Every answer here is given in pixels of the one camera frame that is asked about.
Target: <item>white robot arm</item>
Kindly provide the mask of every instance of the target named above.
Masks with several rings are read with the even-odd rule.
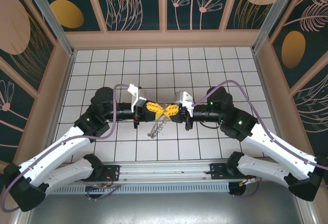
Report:
[[[148,101],[144,90],[140,91],[130,85],[128,91],[133,95],[132,102],[117,104],[117,120],[132,119],[136,128],[141,121],[154,121],[160,114],[165,114],[173,122],[186,123],[186,130],[192,129],[194,121],[219,123],[220,129],[228,137],[251,144],[276,161],[268,162],[234,152],[226,163],[227,170],[232,176],[241,173],[245,176],[261,177],[287,187],[293,194],[304,200],[314,199],[324,170],[309,162],[327,166],[327,158],[308,155],[271,133],[290,151],[305,158],[307,162],[304,162],[272,142],[255,117],[233,106],[232,96],[226,93],[224,87],[208,97],[207,105],[194,106],[191,95],[186,92],[177,93],[175,104],[165,109],[170,112],[164,112],[158,108],[158,104]],[[63,137],[21,165],[9,164],[5,168],[6,188],[27,170],[27,173],[9,190],[22,211],[35,208],[48,194],[59,187],[80,179],[87,180],[91,176],[97,178],[103,173],[104,165],[93,154],[84,156],[74,164],[56,168],[77,150],[94,142],[92,139],[83,137],[66,142],[63,142],[64,140],[80,135],[99,137],[109,129],[108,121],[112,121],[114,116],[113,102],[113,90],[100,88],[91,99],[91,105],[87,111]],[[31,164],[41,157],[43,158],[31,167]]]

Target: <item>floral wall panel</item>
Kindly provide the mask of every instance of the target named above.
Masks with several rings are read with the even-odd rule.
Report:
[[[294,101],[314,154],[328,156],[328,65],[294,95]]]
[[[273,42],[292,87],[328,51],[328,0],[299,0]]]
[[[273,27],[272,27],[272,29],[271,29],[271,31],[270,31],[270,33],[269,33],[269,37],[271,37],[272,34],[274,33],[274,31],[276,30],[278,24],[280,23],[280,20],[281,20],[282,16],[285,14],[285,12],[286,12],[286,10],[288,9],[288,7],[289,7],[289,5],[291,4],[291,2],[292,2],[292,0],[288,0],[288,2],[286,3],[284,9],[283,9],[282,12],[280,13],[280,15],[279,15],[277,21],[275,22],[275,24],[273,25]]]
[[[218,29],[227,0],[167,0],[167,29]]]
[[[66,32],[99,31],[90,0],[48,0]]]
[[[34,99],[0,70],[0,161],[12,162]]]
[[[108,31],[159,30],[158,0],[99,0]]]
[[[0,57],[37,90],[53,45],[23,0],[0,0],[0,15]]]
[[[227,29],[260,29],[275,0],[235,0]]]

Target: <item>purple cable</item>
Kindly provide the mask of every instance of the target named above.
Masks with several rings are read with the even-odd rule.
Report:
[[[260,182],[259,182],[258,187],[257,187],[257,189],[256,189],[255,192],[253,192],[252,194],[249,194],[249,195],[245,195],[245,196],[242,196],[242,195],[241,196],[234,195],[234,197],[238,197],[238,198],[254,197],[254,196],[256,196],[260,192],[261,187],[262,187],[262,178],[260,178]]]
[[[103,195],[103,196],[101,196],[101,197],[99,197],[99,198],[96,198],[95,201],[102,200],[102,199],[104,199],[104,198],[106,198],[106,197],[109,197],[110,195],[112,195],[115,191],[117,191],[117,190],[121,187],[121,185],[110,186],[110,187],[96,187],[96,186],[94,186],[94,185],[92,185],[92,184],[89,184],[89,183],[87,183],[87,182],[84,182],[84,181],[82,181],[82,180],[78,180],[78,182],[83,183],[84,185],[87,185],[87,186],[93,187],[93,188],[95,188],[95,189],[113,189],[113,191],[107,193],[106,195]],[[91,192],[91,190],[92,190],[92,189],[89,189],[88,192],[87,192],[87,197],[88,197],[89,200],[91,199],[91,197],[89,196],[89,193]]]
[[[116,89],[117,87],[126,87],[128,88],[129,86],[128,85],[124,85],[124,84],[117,84],[114,86],[114,89],[113,89],[113,110],[116,111],[116,107],[117,107],[117,104],[116,104]],[[6,198],[8,196],[8,193],[9,191],[11,190],[11,188],[13,187],[13,185],[20,179],[23,177],[23,175],[25,175],[29,170],[30,168],[33,168],[35,165],[37,165],[37,163],[39,161],[41,161],[43,158],[45,158],[47,155],[49,155],[51,152],[53,152],[55,149],[57,149],[59,146],[65,144],[66,142],[72,140],[72,139],[77,139],[77,138],[88,138],[88,139],[106,139],[108,137],[110,137],[114,130],[115,130],[115,125],[116,125],[116,112],[113,112],[113,126],[112,126],[112,129],[110,131],[110,133],[104,137],[95,137],[95,136],[84,136],[84,135],[79,135],[79,136],[73,136],[73,137],[69,137],[69,138],[66,138],[64,139],[60,144],[54,146],[53,148],[51,148],[49,151],[47,151],[45,154],[43,154],[42,156],[40,156],[37,160],[35,160],[26,170],[24,170],[23,172],[20,173],[19,176],[17,176],[9,185],[8,185],[8,188],[5,190],[5,193],[4,193],[4,196],[3,196],[3,199],[2,199],[2,202],[1,202],[1,210],[5,213],[11,213],[11,212],[14,212],[16,210],[19,209],[19,207],[16,207],[12,210],[7,210],[6,207],[5,207],[5,201],[6,201]]]
[[[281,148],[283,148],[285,151],[289,152],[290,154],[292,154],[293,156],[295,156],[296,158],[302,160],[303,162],[305,162],[306,164],[310,164],[312,166],[324,169],[324,170],[328,170],[328,167],[325,167],[323,165],[319,165],[316,164],[314,162],[308,161],[307,159],[301,157],[300,155],[297,155],[294,151],[290,150],[289,148],[287,148],[286,146],[284,146],[283,144],[281,144],[280,142],[278,142],[269,132],[269,130],[267,129],[267,127],[265,126],[264,122],[262,121],[260,115],[258,114],[258,112],[256,111],[255,107],[253,106],[253,104],[251,103],[251,101],[249,100],[249,98],[247,97],[247,94],[245,93],[244,89],[241,87],[241,85],[239,83],[237,83],[234,80],[226,80],[220,84],[218,84],[215,88],[213,88],[212,91],[210,91],[205,97],[203,97],[200,101],[198,101],[197,103],[193,104],[192,106],[197,106],[200,105],[204,100],[206,100],[209,96],[211,96],[217,89],[219,89],[221,86],[223,86],[226,83],[233,83],[235,84],[243,93],[244,97],[246,98],[247,102],[249,103],[249,105],[251,106],[252,110],[254,111],[256,117],[258,118],[261,126],[263,127],[265,133],[267,134],[267,136],[274,142],[276,143],[278,146],[280,146]]]

